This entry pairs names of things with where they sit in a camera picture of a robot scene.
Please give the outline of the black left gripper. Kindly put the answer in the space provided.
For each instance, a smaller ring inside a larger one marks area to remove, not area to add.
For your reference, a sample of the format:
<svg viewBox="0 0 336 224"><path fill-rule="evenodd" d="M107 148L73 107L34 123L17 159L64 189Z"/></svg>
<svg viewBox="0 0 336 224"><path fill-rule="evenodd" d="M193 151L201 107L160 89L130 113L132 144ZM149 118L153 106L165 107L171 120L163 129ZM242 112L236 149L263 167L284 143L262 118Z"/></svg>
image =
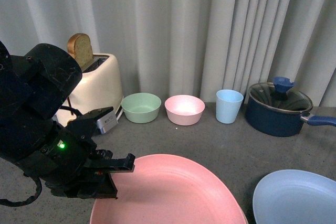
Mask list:
<svg viewBox="0 0 336 224"><path fill-rule="evenodd" d="M92 136L97 131L98 109L63 127L51 127L25 155L25 174L43 179L55 196L106 199L117 198L118 190L109 173L133 172L135 156L115 159L110 150L99 150Z"/></svg>

